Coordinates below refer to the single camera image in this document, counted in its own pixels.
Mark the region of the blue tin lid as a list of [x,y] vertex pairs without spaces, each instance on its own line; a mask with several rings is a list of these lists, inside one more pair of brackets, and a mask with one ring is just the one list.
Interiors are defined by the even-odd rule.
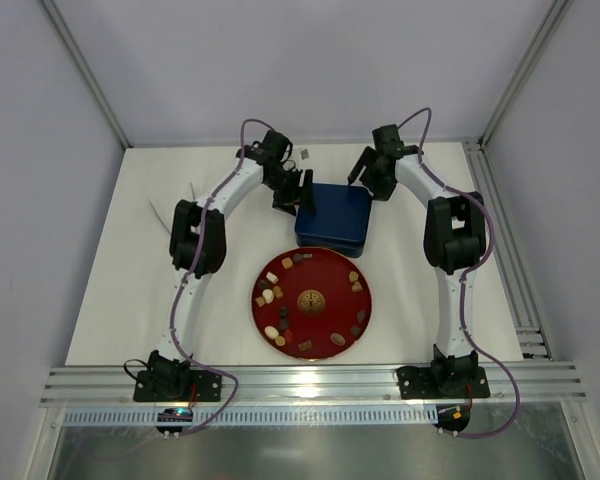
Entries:
[[313,190],[316,214],[299,209],[294,233],[336,238],[367,235],[372,198],[364,187],[315,183]]

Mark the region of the silver metal tongs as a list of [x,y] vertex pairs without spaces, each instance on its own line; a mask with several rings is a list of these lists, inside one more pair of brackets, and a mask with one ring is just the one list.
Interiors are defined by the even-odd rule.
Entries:
[[171,234],[175,207],[181,200],[194,201],[196,193],[191,181],[160,184],[148,194],[149,206],[164,230]]

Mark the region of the blue chocolate tin box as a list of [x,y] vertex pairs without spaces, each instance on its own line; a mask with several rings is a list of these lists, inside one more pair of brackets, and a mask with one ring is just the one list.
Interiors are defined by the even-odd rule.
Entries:
[[336,238],[328,235],[311,234],[304,231],[295,233],[296,243],[299,247],[319,247],[333,250],[348,258],[362,256],[367,240],[367,235]]

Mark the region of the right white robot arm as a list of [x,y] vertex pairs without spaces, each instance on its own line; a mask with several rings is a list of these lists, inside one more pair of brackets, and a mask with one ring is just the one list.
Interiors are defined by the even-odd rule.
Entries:
[[433,359],[426,367],[396,371],[404,400],[490,396],[480,350],[471,338],[472,288],[477,268],[491,251],[485,208],[478,192],[444,182],[424,162],[420,146],[406,145],[396,124],[372,131],[347,180],[360,181],[374,200],[387,201],[397,185],[426,209],[423,248],[438,285],[439,321]]

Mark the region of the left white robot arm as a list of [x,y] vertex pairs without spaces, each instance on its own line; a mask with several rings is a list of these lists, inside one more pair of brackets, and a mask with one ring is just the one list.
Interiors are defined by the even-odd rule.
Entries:
[[245,197],[260,185],[273,192],[272,207],[295,216],[305,207],[316,212],[313,172],[287,168],[293,143],[270,128],[260,141],[240,140],[236,161],[227,177],[193,201],[181,200],[172,220],[169,254],[177,284],[163,338],[144,369],[134,375],[136,402],[185,401],[192,398],[196,375],[203,375],[203,399],[216,402],[209,384],[228,374],[201,364],[186,346],[212,275],[227,254],[226,221]]

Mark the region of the brown oval chocolate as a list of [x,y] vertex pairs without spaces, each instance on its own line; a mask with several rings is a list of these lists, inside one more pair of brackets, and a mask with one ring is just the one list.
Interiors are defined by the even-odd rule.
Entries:
[[338,334],[338,333],[333,333],[330,336],[330,340],[331,340],[331,342],[333,344],[335,344],[337,346],[343,346],[343,345],[346,344],[345,338],[342,335]]

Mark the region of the red round plate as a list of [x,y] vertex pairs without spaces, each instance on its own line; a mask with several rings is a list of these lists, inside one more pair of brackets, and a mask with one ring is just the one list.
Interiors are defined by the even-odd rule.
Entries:
[[[359,279],[349,281],[349,272]],[[373,312],[370,286],[352,260],[319,247],[296,248],[270,260],[251,291],[253,323],[268,345],[298,360],[334,358],[361,340]],[[346,344],[337,346],[333,333]]]

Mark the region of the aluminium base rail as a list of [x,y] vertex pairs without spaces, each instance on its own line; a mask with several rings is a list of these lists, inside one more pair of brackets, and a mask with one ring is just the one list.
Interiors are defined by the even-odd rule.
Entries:
[[[513,362],[523,402],[584,401],[586,392],[571,362]],[[399,403],[398,367],[379,365],[231,366],[238,403]],[[120,367],[62,367],[49,373],[39,405],[116,406],[132,401],[135,381]]]

